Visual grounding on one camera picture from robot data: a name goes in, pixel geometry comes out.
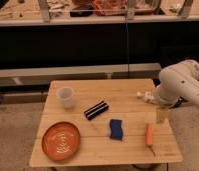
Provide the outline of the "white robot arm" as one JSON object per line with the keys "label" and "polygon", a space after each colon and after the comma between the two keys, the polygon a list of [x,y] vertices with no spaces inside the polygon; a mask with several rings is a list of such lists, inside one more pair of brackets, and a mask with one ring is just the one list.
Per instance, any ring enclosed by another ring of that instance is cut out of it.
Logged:
{"label": "white robot arm", "polygon": [[172,107],[180,97],[199,108],[199,63],[184,60],[163,68],[156,87],[157,104]]}

